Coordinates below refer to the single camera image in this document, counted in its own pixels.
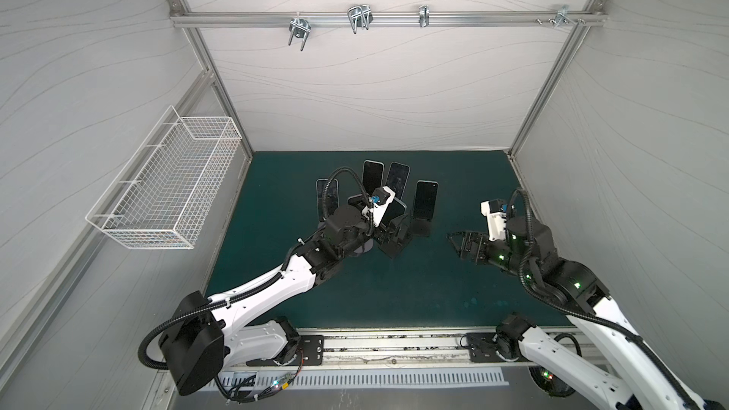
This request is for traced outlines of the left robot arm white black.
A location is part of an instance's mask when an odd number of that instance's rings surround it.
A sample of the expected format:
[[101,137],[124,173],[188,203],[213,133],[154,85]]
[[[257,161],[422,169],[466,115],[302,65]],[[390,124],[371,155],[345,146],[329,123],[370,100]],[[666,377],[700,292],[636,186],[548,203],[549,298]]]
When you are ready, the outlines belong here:
[[301,337],[288,320],[256,326],[254,319],[323,284],[349,256],[364,254],[372,244],[396,242],[405,215],[399,200],[373,209],[337,208],[308,239],[292,246],[279,267],[211,297],[198,290],[185,296],[174,315],[144,338],[140,361],[168,370],[182,396],[201,390],[226,366],[290,362]]

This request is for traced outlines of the purple phone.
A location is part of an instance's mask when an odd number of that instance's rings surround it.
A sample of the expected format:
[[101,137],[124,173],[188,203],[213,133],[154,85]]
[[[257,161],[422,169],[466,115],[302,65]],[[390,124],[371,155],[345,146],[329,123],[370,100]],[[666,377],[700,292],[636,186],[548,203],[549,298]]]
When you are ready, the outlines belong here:
[[362,211],[364,208],[368,208],[369,198],[362,194],[351,196],[347,199],[347,204],[353,206],[358,210]]

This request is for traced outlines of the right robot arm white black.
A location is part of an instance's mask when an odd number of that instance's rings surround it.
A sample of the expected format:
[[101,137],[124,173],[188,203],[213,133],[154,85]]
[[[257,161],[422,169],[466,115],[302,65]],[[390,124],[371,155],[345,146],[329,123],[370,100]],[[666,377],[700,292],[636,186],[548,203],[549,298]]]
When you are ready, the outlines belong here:
[[490,214],[485,233],[450,233],[462,259],[492,265],[519,279],[538,301],[565,315],[611,367],[603,370],[579,347],[561,345],[518,314],[509,315],[486,345],[503,362],[526,360],[533,380],[550,394],[571,390],[599,409],[720,409],[683,383],[645,342],[584,264],[561,257],[551,230],[525,216]]

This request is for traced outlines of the silver phone black screen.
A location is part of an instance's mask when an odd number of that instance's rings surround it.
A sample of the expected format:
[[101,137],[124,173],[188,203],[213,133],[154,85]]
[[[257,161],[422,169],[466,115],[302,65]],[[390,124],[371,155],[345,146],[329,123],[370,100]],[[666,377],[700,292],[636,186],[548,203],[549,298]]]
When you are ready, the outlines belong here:
[[406,205],[395,197],[393,201],[387,206],[387,210],[381,220],[381,225],[387,227],[394,219],[399,218],[406,213]]

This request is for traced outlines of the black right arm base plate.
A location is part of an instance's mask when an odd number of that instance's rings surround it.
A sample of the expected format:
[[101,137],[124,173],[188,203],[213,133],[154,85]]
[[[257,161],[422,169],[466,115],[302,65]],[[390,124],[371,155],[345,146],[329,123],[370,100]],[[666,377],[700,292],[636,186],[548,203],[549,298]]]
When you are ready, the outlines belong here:
[[515,363],[518,349],[512,341],[495,332],[469,332],[464,337],[469,361],[478,364]]

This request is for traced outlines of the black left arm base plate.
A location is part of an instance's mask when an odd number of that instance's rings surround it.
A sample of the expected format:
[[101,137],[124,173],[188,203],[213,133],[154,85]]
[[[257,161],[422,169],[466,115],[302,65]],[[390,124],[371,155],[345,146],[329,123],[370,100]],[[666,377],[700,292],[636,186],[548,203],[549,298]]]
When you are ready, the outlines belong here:
[[304,335],[288,341],[272,359],[246,362],[246,366],[320,366],[324,356],[324,337]]

